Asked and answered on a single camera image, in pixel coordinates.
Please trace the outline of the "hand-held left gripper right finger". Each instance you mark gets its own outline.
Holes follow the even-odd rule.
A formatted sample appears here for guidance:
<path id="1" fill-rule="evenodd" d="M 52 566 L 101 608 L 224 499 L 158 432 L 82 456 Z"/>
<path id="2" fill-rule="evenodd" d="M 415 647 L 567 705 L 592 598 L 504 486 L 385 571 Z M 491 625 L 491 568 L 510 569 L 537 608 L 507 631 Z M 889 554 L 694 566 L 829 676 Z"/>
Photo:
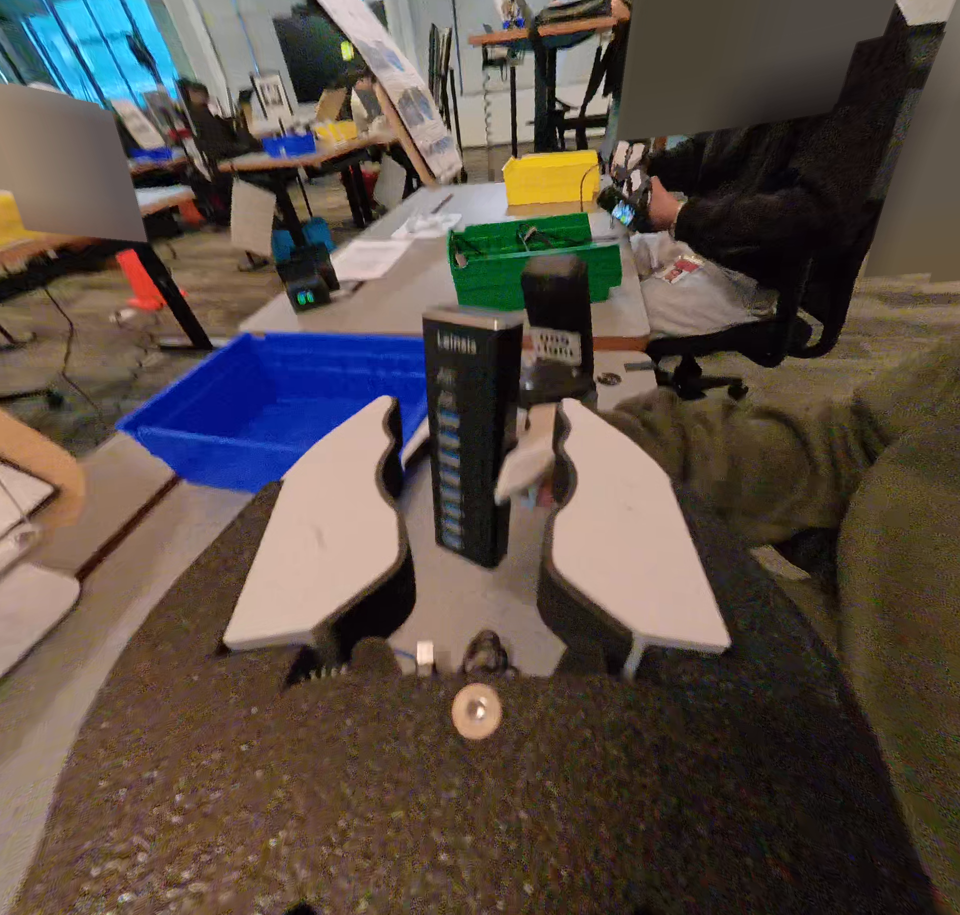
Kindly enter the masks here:
<path id="1" fill-rule="evenodd" d="M 553 507 L 536 608 L 569 649 L 635 677 L 652 649 L 721 656 L 733 639 L 671 479 L 580 401 L 557 407 Z"/>

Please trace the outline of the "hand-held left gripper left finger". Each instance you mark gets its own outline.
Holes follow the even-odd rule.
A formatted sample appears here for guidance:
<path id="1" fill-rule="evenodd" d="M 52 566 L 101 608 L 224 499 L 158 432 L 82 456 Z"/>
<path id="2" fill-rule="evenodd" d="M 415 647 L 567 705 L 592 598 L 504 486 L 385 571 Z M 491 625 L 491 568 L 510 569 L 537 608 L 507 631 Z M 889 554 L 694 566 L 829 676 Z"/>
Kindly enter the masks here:
<path id="1" fill-rule="evenodd" d="M 222 632 L 228 650 L 319 647 L 411 553 L 399 400 L 379 395 L 282 476 L 267 527 Z"/>

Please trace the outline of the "black multi-port USB hub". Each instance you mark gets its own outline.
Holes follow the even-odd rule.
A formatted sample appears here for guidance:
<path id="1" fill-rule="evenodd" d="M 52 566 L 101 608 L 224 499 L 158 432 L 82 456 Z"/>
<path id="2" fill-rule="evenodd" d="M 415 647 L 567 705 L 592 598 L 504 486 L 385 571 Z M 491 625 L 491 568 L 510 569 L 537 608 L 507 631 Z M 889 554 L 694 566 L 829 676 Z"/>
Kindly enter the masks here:
<path id="1" fill-rule="evenodd" d="M 496 569 L 509 540 L 510 502 L 496 501 L 517 442 L 524 316 L 435 306 L 422 315 L 436 543 Z"/>

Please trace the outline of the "person's right forearm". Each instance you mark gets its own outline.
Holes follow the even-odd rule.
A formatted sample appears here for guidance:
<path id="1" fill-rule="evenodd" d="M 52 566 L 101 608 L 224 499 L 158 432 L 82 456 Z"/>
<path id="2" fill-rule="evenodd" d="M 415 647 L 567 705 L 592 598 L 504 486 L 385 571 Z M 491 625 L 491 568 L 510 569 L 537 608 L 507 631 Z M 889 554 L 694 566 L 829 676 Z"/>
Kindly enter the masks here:
<path id="1" fill-rule="evenodd" d="M 761 547 L 838 530 L 861 484 L 894 449 L 957 423 L 958 364 L 953 334 L 810 407 L 684 401 L 658 389 L 600 417 Z"/>

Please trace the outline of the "wooden top standing desk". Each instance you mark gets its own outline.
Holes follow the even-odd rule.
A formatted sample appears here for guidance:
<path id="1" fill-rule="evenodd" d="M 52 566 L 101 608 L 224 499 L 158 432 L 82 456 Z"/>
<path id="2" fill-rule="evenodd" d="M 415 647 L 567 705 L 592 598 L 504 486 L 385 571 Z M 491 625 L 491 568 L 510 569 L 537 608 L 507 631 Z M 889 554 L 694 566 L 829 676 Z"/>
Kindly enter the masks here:
<path id="1" fill-rule="evenodd" d="M 553 110 L 556 101 L 556 60 L 558 52 L 579 45 L 588 36 L 596 36 L 597 38 L 606 36 L 608 33 L 612 33 L 622 21 L 615 16 L 604 15 L 544 24 L 531 23 L 526 28 L 474 33 L 468 37 L 467 42 L 473 47 L 481 48 L 484 55 L 487 56 L 490 51 L 500 48 L 507 52 L 512 50 L 532 52 L 531 39 L 534 36 L 540 37 L 544 42 L 546 68 L 544 74 L 536 75 L 534 105 L 544 102 L 550 110 Z M 581 147 L 585 147 L 590 131 L 605 129 L 609 122 L 610 113 L 608 111 L 602 114 L 599 112 L 589 113 L 588 111 L 590 105 L 593 104 L 594 95 L 599 92 L 601 83 L 604 81 L 604 74 L 598 69 L 603 61 L 604 52 L 603 45 L 599 45 L 594 56 L 594 69 L 591 70 L 590 78 L 587 81 L 586 93 L 580 109 L 572 115 L 563 113 L 558 122 L 558 127 L 562 131 L 570 130 L 574 132 Z"/>

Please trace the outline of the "yellow plastic bin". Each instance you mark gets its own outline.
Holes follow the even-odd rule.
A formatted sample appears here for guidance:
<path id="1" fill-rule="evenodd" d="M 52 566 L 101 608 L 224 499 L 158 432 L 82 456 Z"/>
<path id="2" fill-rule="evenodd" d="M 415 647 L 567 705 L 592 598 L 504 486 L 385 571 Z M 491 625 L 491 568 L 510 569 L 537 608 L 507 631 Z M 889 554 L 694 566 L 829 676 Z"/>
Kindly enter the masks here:
<path id="1" fill-rule="evenodd" d="M 593 150 L 511 157 L 502 168 L 508 204 L 587 204 L 599 191 L 600 166 Z"/>

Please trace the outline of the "blue plastic bin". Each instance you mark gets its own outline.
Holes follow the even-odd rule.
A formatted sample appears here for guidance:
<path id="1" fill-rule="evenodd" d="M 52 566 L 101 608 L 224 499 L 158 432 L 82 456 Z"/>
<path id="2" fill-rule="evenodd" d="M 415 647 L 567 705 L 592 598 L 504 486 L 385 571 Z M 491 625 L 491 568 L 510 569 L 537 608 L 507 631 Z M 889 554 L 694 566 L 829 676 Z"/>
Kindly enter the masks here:
<path id="1" fill-rule="evenodd" d="M 402 434 L 427 412 L 421 337 L 242 334 L 116 423 L 181 480 L 255 494 L 381 396 Z"/>

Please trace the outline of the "clear plastic bag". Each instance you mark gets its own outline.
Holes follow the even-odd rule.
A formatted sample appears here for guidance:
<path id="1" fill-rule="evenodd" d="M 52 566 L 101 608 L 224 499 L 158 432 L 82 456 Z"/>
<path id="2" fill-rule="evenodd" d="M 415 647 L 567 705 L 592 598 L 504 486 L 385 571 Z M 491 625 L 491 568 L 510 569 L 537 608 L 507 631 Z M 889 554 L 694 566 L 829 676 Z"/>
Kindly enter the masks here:
<path id="1" fill-rule="evenodd" d="M 462 221 L 460 213 L 416 213 L 391 235 L 396 241 L 446 239 Z"/>

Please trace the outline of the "white paper sheet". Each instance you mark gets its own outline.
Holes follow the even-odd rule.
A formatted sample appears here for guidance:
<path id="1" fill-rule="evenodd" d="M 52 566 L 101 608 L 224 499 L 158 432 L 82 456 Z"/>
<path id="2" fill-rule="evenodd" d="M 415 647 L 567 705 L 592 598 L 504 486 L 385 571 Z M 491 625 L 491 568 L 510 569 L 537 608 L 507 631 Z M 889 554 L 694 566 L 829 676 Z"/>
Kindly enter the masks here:
<path id="1" fill-rule="evenodd" d="M 331 256 L 341 284 L 365 283 L 385 277 L 412 248 L 411 240 L 355 238 Z"/>

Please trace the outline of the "black charger with green lights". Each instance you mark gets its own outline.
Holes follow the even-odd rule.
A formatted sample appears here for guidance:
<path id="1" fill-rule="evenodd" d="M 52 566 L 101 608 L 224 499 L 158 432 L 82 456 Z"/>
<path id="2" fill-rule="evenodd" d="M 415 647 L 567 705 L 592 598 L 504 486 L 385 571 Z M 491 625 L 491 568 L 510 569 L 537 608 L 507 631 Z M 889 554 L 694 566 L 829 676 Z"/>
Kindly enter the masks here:
<path id="1" fill-rule="evenodd" d="M 287 258 L 275 262 L 275 270 L 296 314 L 330 305 L 341 289 L 330 250 L 323 243 L 295 247 Z"/>

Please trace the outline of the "black office chair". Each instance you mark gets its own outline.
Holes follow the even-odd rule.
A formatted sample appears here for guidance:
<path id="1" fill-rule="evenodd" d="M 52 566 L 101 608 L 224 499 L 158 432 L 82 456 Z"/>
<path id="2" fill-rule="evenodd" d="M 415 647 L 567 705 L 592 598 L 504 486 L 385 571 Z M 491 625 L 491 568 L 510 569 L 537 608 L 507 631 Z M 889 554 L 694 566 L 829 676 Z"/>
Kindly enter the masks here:
<path id="1" fill-rule="evenodd" d="M 721 388 L 739 401 L 748 393 L 743 379 L 706 375 L 701 358 L 734 354 L 758 367 L 774 369 L 788 357 L 807 360 L 829 354 L 846 325 L 883 206 L 883 199 L 867 201 L 844 244 L 779 259 L 774 268 L 775 308 L 770 316 L 714 333 L 650 341 L 646 354 L 653 362 L 656 384 L 685 401 L 702 399 L 708 391 Z"/>

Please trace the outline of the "leaning instruction sheet board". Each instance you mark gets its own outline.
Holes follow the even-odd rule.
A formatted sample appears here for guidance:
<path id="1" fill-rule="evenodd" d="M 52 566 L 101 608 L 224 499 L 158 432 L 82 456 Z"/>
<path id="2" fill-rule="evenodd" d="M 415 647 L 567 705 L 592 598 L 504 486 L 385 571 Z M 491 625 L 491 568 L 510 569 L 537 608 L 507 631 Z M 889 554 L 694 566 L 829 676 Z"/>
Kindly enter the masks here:
<path id="1" fill-rule="evenodd" d="M 413 63 L 362 0 L 308 0 L 358 50 L 392 133 L 420 181 L 437 188 L 457 182 L 463 162 L 455 137 Z"/>

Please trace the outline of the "wooden top table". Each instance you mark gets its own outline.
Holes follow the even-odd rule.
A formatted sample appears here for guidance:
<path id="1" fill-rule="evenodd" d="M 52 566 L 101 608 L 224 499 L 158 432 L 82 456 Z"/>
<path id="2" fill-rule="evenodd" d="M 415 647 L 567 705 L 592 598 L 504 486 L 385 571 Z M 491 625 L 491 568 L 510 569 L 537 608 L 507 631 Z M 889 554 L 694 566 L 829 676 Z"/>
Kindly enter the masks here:
<path id="1" fill-rule="evenodd" d="M 275 175 L 299 172 L 301 169 L 318 176 L 341 176 L 345 178 L 347 202 L 354 226 L 363 231 L 374 223 L 375 213 L 373 200 L 363 179 L 361 163 L 366 156 L 389 152 L 399 144 L 401 139 L 396 134 L 381 131 L 336 143 L 321 143 L 312 153 L 283 154 L 278 157 L 266 152 L 245 153 L 220 160 L 216 167 L 220 172 L 234 176 Z"/>

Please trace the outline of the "person's olive sweatshirt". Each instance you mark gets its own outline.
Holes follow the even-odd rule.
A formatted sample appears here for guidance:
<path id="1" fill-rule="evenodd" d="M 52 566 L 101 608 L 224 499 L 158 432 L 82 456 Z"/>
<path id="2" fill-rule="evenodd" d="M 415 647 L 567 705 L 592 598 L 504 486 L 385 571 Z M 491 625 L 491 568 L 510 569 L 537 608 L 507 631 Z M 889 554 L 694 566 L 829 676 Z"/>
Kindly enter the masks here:
<path id="1" fill-rule="evenodd" d="M 958 428 L 892 443 L 837 547 L 838 642 L 908 829 L 947 913 L 959 879 Z"/>

